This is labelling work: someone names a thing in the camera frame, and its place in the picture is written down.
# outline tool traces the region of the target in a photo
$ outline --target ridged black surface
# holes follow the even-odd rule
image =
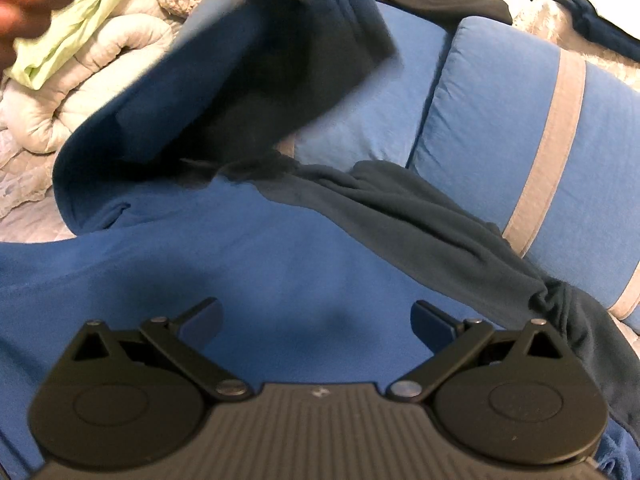
[[[501,469],[444,440],[424,410],[372,384],[268,384],[224,404],[179,452],[118,473],[50,463],[36,480],[603,480],[590,464],[546,472]]]

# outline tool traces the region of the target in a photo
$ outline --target blue cushion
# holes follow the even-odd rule
[[[463,20],[410,167],[506,230],[534,174],[548,116],[551,122],[560,52],[501,23]],[[584,63],[572,59],[572,66]],[[581,70],[575,137],[526,257],[613,307],[612,314],[637,331],[640,95],[589,63]],[[574,84],[578,75],[565,77]]]
[[[296,136],[304,164],[348,171],[359,160],[405,166],[414,147],[451,34],[399,9],[378,4],[398,46],[402,67],[390,68]]]

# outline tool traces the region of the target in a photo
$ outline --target black plastic mount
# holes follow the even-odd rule
[[[590,457],[607,405],[548,323],[495,331],[424,301],[411,322],[434,356],[385,398],[373,384],[265,384],[255,395],[197,351],[222,326],[214,299],[137,331],[89,321],[31,405],[31,432],[47,459],[34,478],[173,478],[197,462],[198,473],[181,478],[236,479],[253,455],[263,462],[256,458],[252,478],[264,480],[287,471],[307,478],[316,468],[324,468],[318,479],[335,480],[340,464],[350,480],[370,478],[376,457],[396,464],[381,479],[400,478],[402,457],[424,466],[406,480],[472,478],[467,470],[487,479],[603,478]],[[307,450],[305,463],[295,449]]]

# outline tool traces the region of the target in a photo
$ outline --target dark blue cloth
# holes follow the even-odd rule
[[[571,12],[574,29],[585,39],[640,62],[640,40],[598,15],[589,0],[553,0]]]
[[[211,88],[208,95],[193,89],[176,96],[172,106],[156,114],[153,121],[157,126],[159,121],[167,121],[162,128],[169,123],[173,126],[176,118],[182,121],[180,139],[171,146],[158,144],[174,155],[179,152],[175,158],[221,166],[261,155],[334,108],[382,65],[396,59],[395,45],[374,0],[246,0],[223,16],[214,29],[213,36],[204,30],[206,40],[198,44],[209,40],[228,43],[210,67],[224,71],[220,87]],[[194,56],[202,54],[195,53],[193,45],[187,42],[179,48],[185,73],[202,67],[194,62]],[[144,94],[139,92],[129,100],[117,112],[116,120],[133,125],[137,131],[149,129],[148,124],[139,124],[146,119],[137,106],[151,112],[161,99],[159,93],[172,82],[179,84],[177,79],[185,80],[174,67],[173,73],[155,81],[152,90],[145,88]],[[207,76],[193,77],[196,86]],[[198,102],[190,100],[194,94],[198,94]],[[189,121],[184,122],[186,114],[178,114],[177,106],[188,108]],[[155,162],[166,160],[166,152],[142,154],[133,142],[124,148],[127,153],[121,160],[127,162],[149,162],[149,157],[157,157]]]

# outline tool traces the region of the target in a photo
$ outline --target quilted blanket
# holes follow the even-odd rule
[[[0,218],[23,202],[44,197],[56,150],[162,57],[176,25],[157,0],[122,0],[40,90],[7,83],[0,104]]]
[[[574,30],[571,12],[555,1],[533,0],[514,18],[513,26],[577,52],[587,62],[640,91],[640,63],[583,38]]]
[[[17,40],[12,79],[39,89],[89,40],[121,0],[74,0],[52,14],[49,30],[36,40]]]

